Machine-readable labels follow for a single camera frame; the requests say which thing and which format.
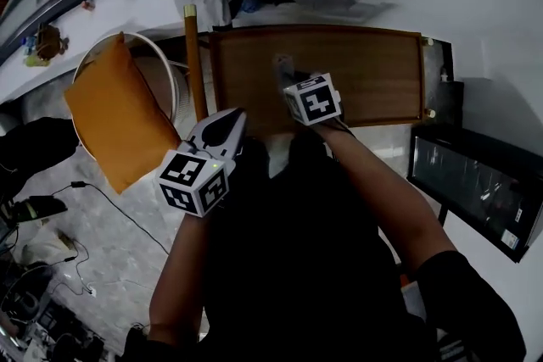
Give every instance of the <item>white sticker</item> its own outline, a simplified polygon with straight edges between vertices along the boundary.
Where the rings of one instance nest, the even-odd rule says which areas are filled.
[[[501,240],[509,246],[511,249],[515,249],[515,247],[518,245],[518,237],[515,236],[512,232],[508,230],[503,231],[503,235],[501,236]]]

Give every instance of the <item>tiled floor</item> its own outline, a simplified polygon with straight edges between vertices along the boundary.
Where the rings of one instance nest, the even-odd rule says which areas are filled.
[[[439,68],[443,63],[440,45],[426,47],[424,60],[428,98],[432,97],[431,87],[437,86],[439,81]],[[65,75],[23,97],[25,120],[43,116],[69,118],[62,92],[70,83],[71,75]],[[212,92],[212,86],[208,85],[207,91]],[[179,128],[185,132],[193,122],[191,115]],[[356,128],[353,132],[396,172],[406,176],[410,128],[409,125],[387,125]],[[278,136],[266,144],[271,154],[271,175],[275,175],[286,163],[289,140],[288,136]],[[116,195],[96,162],[79,147],[72,158],[30,179],[18,198],[48,194],[71,181],[92,182],[169,248],[182,217],[174,209],[157,201],[151,176],[144,177],[122,196]],[[103,337],[106,348],[122,354],[131,324],[148,324],[148,304],[164,265],[165,254],[92,188],[69,189],[60,193],[59,198],[65,201],[68,211],[52,218],[46,228],[40,229],[34,223],[21,226],[15,257],[20,258],[22,247],[38,230],[58,229],[83,243],[88,248],[90,259],[81,264],[79,270],[82,279],[96,289],[96,297],[86,293],[77,296],[65,286],[58,287],[53,297]],[[73,264],[56,266],[58,280],[50,286],[49,291],[60,281],[75,292],[81,291],[81,282]]]

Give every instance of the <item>orange pillow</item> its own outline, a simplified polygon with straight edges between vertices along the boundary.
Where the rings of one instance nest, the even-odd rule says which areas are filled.
[[[117,193],[181,143],[124,40],[116,36],[64,93],[81,140]]]

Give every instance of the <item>wooden tray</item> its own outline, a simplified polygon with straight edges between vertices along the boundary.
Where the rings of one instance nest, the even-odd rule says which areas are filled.
[[[278,25],[210,34],[217,109],[241,107],[248,133],[292,131],[278,91],[276,54],[300,71],[330,73],[351,126],[406,124],[424,112],[422,38],[418,33],[337,25]]]

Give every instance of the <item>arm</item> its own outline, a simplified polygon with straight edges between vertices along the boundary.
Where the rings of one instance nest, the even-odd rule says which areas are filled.
[[[208,226],[209,218],[185,214],[151,299],[150,341],[176,348],[198,342]]]
[[[318,125],[378,225],[412,271],[435,254],[455,250],[423,196],[344,131]]]

